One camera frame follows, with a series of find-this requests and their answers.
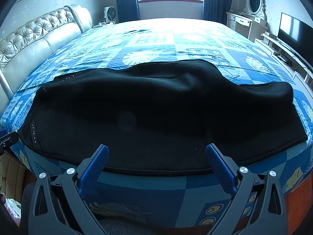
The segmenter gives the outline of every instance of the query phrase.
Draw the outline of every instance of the wooden floor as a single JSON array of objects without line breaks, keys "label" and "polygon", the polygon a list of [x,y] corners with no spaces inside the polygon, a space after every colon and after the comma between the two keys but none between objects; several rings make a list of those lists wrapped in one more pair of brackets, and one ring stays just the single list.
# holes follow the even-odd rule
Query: wooden floor
[{"label": "wooden floor", "polygon": [[[293,192],[285,196],[285,202],[288,214],[288,234],[292,233],[301,224],[313,205],[313,175],[302,182],[302,184]],[[242,219],[237,228],[241,230],[248,219]],[[192,227],[192,228],[167,228],[166,235],[206,235],[213,225]]]}]

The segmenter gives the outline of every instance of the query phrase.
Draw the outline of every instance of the blue curtain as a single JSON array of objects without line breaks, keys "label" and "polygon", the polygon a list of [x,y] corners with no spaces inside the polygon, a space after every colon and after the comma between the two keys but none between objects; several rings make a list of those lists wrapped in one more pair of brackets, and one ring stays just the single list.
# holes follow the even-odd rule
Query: blue curtain
[{"label": "blue curtain", "polygon": [[139,20],[138,0],[116,0],[119,22]]},{"label": "blue curtain", "polygon": [[226,12],[231,4],[232,0],[204,0],[202,19],[226,25]]}]

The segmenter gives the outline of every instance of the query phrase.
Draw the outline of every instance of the television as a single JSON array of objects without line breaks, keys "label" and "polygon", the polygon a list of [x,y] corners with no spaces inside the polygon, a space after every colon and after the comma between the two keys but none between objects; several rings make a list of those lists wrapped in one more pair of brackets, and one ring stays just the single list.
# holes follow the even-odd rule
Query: television
[{"label": "television", "polygon": [[281,13],[278,40],[294,52],[313,71],[313,28],[302,21]]}]

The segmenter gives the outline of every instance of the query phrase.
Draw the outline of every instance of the headboard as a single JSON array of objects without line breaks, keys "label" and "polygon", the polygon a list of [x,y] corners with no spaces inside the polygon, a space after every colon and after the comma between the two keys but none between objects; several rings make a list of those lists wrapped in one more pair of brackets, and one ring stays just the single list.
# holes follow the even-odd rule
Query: headboard
[{"label": "headboard", "polygon": [[28,21],[1,40],[0,114],[32,70],[91,27],[89,11],[73,4]]}]

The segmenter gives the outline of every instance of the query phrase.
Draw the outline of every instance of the patterned bedspread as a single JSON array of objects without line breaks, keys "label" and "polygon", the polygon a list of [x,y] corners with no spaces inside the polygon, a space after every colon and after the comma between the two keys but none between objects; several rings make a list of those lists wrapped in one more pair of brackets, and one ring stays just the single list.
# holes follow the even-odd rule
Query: patterned bedspread
[{"label": "patterned bedspread", "polygon": [[[153,19],[91,29],[62,46],[35,68],[8,104],[1,117],[1,127],[9,132],[18,130],[31,107],[36,90],[56,76],[90,68],[120,70],[143,62],[183,59],[207,60],[236,84],[286,81],[292,85],[294,105],[308,140],[249,168],[258,173],[274,169],[283,191],[287,193],[294,189],[313,167],[311,106],[279,64],[245,37],[215,22]],[[42,171],[51,175],[60,174],[72,166],[35,154],[21,142],[13,146],[13,151],[35,174]],[[116,212],[164,227],[191,227],[213,223],[229,199],[213,174],[164,178],[162,182],[149,179],[147,183],[147,179],[103,172],[97,191],[87,201],[95,212],[104,215]],[[120,188],[122,193],[116,193],[113,187]],[[155,191],[162,196],[152,203],[148,199]]]}]

